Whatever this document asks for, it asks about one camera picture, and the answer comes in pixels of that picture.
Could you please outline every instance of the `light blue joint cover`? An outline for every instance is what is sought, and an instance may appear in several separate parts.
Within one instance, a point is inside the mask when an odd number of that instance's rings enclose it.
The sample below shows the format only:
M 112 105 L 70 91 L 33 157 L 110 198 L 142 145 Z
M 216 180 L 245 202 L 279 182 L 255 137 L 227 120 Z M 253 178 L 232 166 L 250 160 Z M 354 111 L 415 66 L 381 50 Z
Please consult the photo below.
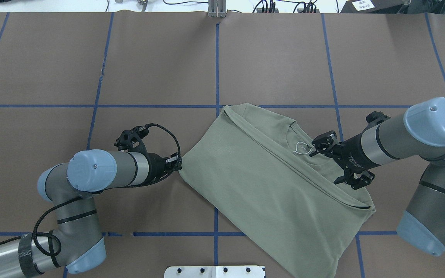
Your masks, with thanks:
M 104 246 L 104 238 L 96 243 L 87 252 L 67 265 L 68 273 L 77 274 L 97 267 L 106 259 L 106 247 Z
M 406 130 L 418 141 L 445 147 L 445 97 L 415 104 L 403 116 Z
M 445 252 L 442 242 L 408 211 L 403 211 L 396 232 L 402 239 L 427 254 L 439 257 Z
M 39 195 L 42 197 L 42 199 L 48 202 L 53 202 L 53 201 L 49 199 L 48 194 L 46 193 L 46 180 L 48 179 L 48 176 L 51 173 L 51 171 L 61 164 L 58 164 L 54 167 L 45 170 L 44 173 L 42 173 L 41 176 L 39 176 L 39 179 L 37 180 L 37 191 L 39 192 Z
M 105 150 L 83 150 L 70 160 L 67 176 L 74 188 L 95 192 L 108 187 L 117 170 L 116 160 Z

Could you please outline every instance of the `white sign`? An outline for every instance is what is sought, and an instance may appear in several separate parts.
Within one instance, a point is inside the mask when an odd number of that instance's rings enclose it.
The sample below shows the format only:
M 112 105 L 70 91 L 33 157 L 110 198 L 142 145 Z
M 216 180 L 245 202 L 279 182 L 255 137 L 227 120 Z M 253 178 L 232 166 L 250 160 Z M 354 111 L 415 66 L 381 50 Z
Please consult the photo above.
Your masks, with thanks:
M 375 8 L 375 6 L 372 4 L 372 1 L 370 0 L 360 0 L 353 2 L 352 4 L 353 6 L 355 6 L 355 9 L 357 9 L 357 11 Z

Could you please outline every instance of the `green t-shirt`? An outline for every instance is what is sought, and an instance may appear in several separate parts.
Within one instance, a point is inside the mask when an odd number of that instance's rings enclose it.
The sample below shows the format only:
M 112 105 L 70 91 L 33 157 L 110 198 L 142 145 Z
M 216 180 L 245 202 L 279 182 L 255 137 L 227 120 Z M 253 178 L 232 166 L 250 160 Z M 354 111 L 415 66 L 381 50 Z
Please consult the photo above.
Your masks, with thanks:
M 226 106 L 180 174 L 293 276 L 333 277 L 375 208 L 365 188 L 334 185 L 334 160 L 301 154 L 311 141 L 291 118 Z

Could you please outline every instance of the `black electrical cable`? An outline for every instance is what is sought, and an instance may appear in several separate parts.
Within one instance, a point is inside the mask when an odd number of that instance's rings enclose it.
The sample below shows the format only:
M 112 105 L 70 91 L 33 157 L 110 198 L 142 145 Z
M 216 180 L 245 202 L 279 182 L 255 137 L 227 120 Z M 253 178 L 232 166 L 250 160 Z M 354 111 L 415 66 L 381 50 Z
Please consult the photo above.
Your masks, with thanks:
M 305 2 L 298 2 L 298 4 L 295 6 L 295 8 L 293 9 L 293 12 L 295 12 L 296 11 L 296 8 L 298 8 L 298 6 L 300 5 L 300 4 L 303 4 L 303 9 L 305 9 L 306 7 L 307 7 L 307 3 L 305 3 Z
M 171 135 L 171 137 L 173 137 L 173 139 L 175 140 L 175 143 L 176 143 L 176 148 L 178 148 L 178 158 L 176 159 L 176 163 L 175 163 L 173 169 L 178 169 L 178 167 L 180 166 L 180 163 L 182 162 L 182 151 L 181 151 L 180 143 L 178 142 L 178 139 L 176 139 L 176 136 L 172 132 L 170 132 L 167 128 L 163 127 L 162 125 L 158 125 L 158 124 L 154 124 L 154 123 L 145 125 L 145 128 L 150 128 L 150 127 L 158 127 L 160 129 L 164 130 L 165 132 L 167 132 L 169 135 Z M 144 186 L 148 186 L 148 185 L 153 185 L 154 183 L 164 181 L 166 178 L 168 178 L 168 176 L 171 176 L 171 174 L 173 174 L 173 172 L 169 172 L 166 175 L 159 178 L 158 180 L 153 180 L 150 183 L 146 183 L 145 185 L 127 185 L 122 188 L 139 188 L 139 187 L 144 187 Z
M 256 11 L 256 8 L 258 7 L 258 4 L 262 3 L 262 11 L 263 11 L 263 3 L 265 2 L 265 5 L 267 6 L 267 0 L 260 0 L 254 7 L 254 10 L 252 12 Z
M 34 241 L 34 244 L 35 244 L 35 246 L 37 247 L 37 249 L 38 249 L 39 251 L 41 251 L 44 255 L 49 256 L 49 257 L 55 257 L 55 256 L 59 255 L 59 254 L 61 253 L 61 242 L 60 242 L 60 240 L 58 239 L 58 237 L 55 236 L 54 234 L 49 234 L 48 232 L 37 232 L 37 229 L 39 228 L 39 225 L 41 224 L 42 220 L 44 220 L 44 218 L 45 218 L 49 213 L 51 213 L 52 211 L 54 211 L 54 210 L 56 210 L 56 209 L 58 209 L 58 208 L 60 208 L 60 207 L 66 206 L 67 204 L 71 204 L 71 203 L 73 203 L 73 202 L 75 202 L 75 201 L 81 200 L 81 199 L 82 199 L 81 197 L 75 197 L 75 198 L 73 198 L 73 199 L 71 199 L 71 200 L 68 200 L 68 201 L 62 203 L 62 204 L 59 204 L 59 205 L 57 205 L 57 206 L 54 206 L 54 207 L 52 207 L 51 209 L 48 209 L 48 210 L 47 210 L 47 211 L 46 211 L 46 212 L 39 218 L 39 220 L 37 220 L 37 222 L 36 222 L 36 224 L 35 224 L 35 226 L 34 226 L 34 230 L 32 231 L 32 240 Z M 45 237 L 48 237 L 49 239 L 54 239 L 54 240 L 58 243 L 58 248 L 57 248 L 56 252 L 47 252 L 47 250 L 45 250 L 45 249 L 42 247 L 42 245 L 39 243 L 39 241 L 37 240 L 37 237 L 38 237 L 38 236 L 45 236 Z M 22 236 L 16 236 L 16 237 L 12 237 L 11 239 L 7 239 L 7 240 L 5 240 L 5 241 L 1 241 L 1 242 L 0 242 L 0 245 L 6 244 L 6 243 L 11 242 L 11 241 L 16 241 L 17 239 L 21 239 L 21 237 L 22 237 Z
M 51 253 L 51 252 L 47 252 L 47 251 L 41 246 L 41 244 L 40 244 L 39 241 L 37 240 L 37 229 L 39 228 L 39 225 L 41 224 L 42 220 L 44 220 L 44 218 L 45 218 L 49 213 L 51 213 L 52 211 L 57 210 L 57 209 L 60 208 L 60 207 L 64 207 L 64 206 L 66 206 L 67 204 L 71 204 L 71 203 L 76 202 L 76 201 L 81 200 L 81 199 L 82 199 L 81 197 L 75 197 L 75 198 L 70 199 L 70 200 L 68 200 L 68 201 L 66 201 L 66 202 L 64 202 L 64 203 L 61 203 L 61 204 L 57 205 L 57 206 L 53 206 L 52 208 L 46 210 L 46 212 L 43 213 L 43 214 L 41 215 L 41 217 L 39 218 L 39 220 L 37 220 L 36 224 L 34 225 L 34 230 L 32 231 L 32 239 L 34 240 L 34 244 L 36 245 L 37 249 L 38 249 L 39 251 L 41 251 L 44 255 L 49 256 L 49 257 L 57 256 L 57 255 L 61 252 L 61 242 L 60 242 L 60 240 L 56 237 L 56 241 L 58 242 L 58 250 L 57 250 L 56 252 L 53 252 L 53 253 Z
M 179 2 L 179 3 L 167 3 L 166 0 L 162 0 L 162 1 L 166 5 L 180 5 L 180 4 L 188 4 L 188 3 L 193 3 L 193 4 L 208 4 L 209 3 L 209 2 L 200 2 L 200 1 L 185 1 L 185 2 Z
M 55 241 L 59 241 L 56 236 L 49 235 L 49 233 L 47 233 L 47 232 L 38 232 L 37 236 L 45 236 L 45 237 L 49 237 L 50 239 L 54 239 Z M 11 239 L 7 239 L 5 241 L 1 241 L 0 245 L 6 244 L 6 243 L 11 242 L 11 241 L 16 241 L 17 239 L 21 239 L 21 238 L 22 238 L 22 236 L 12 237 Z
M 317 1 L 318 1 L 318 0 L 315 0 L 314 2 L 312 2 L 312 1 L 310 0 L 310 2 L 308 2 L 307 7 L 306 7 L 305 9 L 302 10 L 302 13 L 308 14 L 308 13 L 314 13 L 314 12 L 316 12 L 316 11 L 317 11 L 317 6 L 315 5 L 315 3 L 316 3 Z

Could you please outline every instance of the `shirt tag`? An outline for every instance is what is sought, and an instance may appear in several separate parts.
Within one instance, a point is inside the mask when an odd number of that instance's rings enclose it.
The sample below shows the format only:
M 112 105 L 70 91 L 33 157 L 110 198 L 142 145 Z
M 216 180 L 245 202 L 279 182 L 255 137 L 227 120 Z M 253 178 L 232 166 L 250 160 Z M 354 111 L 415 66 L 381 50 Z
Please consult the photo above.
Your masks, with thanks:
M 303 142 L 298 142 L 296 144 L 296 150 L 294 151 L 294 153 L 298 153 L 298 154 L 310 154 L 312 152 L 312 148 L 307 144 L 307 143 L 303 143 Z
M 375 8 L 375 6 L 372 4 L 371 0 L 360 0 L 360 1 L 352 2 L 352 4 L 355 7 L 355 9 L 357 9 L 357 11 Z

